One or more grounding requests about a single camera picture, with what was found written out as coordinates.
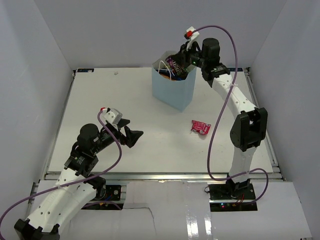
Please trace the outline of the brown M&M's packet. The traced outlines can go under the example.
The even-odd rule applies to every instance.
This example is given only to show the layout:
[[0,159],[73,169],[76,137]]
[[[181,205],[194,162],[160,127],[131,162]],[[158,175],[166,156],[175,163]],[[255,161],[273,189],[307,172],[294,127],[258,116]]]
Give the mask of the brown M&M's packet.
[[167,57],[165,61],[169,64],[175,75],[181,77],[188,74],[188,71],[178,64],[171,56]]

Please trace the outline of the pink candy packet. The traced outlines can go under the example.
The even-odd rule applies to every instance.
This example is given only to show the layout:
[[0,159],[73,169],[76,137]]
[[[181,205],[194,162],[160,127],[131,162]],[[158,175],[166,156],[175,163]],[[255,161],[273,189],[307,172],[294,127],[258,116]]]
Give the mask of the pink candy packet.
[[197,121],[197,120],[192,120],[191,121],[192,126],[191,126],[191,131],[192,132],[196,132],[200,135],[207,135],[210,131],[211,128],[211,124],[205,123],[205,122],[201,122],[201,121]]

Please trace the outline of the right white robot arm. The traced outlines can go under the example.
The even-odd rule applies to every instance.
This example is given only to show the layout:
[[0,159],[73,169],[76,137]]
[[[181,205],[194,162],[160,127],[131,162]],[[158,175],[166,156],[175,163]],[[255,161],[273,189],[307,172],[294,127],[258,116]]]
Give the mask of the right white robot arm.
[[254,105],[236,86],[237,76],[231,75],[230,69],[220,61],[217,39],[206,38],[199,46],[188,37],[178,53],[178,62],[183,67],[200,68],[203,79],[224,100],[222,107],[229,108],[234,117],[229,134],[234,146],[233,160],[224,187],[226,195],[236,200],[250,186],[252,159],[266,137],[268,112]]

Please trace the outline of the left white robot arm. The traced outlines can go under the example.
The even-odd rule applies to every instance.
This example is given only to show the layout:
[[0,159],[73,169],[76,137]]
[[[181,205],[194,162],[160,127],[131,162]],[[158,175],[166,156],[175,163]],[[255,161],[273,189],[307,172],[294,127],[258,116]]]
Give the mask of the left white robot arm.
[[91,200],[102,200],[106,180],[91,173],[98,163],[97,154],[114,142],[132,148],[143,131],[131,130],[128,119],[107,123],[105,129],[85,124],[79,131],[70,156],[50,191],[39,206],[14,229],[22,240],[58,240],[66,225]]

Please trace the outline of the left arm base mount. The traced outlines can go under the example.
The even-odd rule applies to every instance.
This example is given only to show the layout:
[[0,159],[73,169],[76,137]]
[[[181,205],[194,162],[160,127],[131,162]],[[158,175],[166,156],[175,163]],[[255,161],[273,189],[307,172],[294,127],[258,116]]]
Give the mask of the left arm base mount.
[[121,200],[122,186],[115,184],[107,184],[98,188],[93,201],[120,201]]

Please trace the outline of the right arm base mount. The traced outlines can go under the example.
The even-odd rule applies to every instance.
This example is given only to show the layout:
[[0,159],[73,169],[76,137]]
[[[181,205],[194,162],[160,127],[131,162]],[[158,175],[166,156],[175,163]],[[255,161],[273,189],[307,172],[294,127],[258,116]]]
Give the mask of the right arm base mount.
[[222,201],[222,200],[255,200],[256,194],[253,185],[240,190],[232,191],[226,184],[209,184],[204,188],[204,192],[209,194],[210,200]]

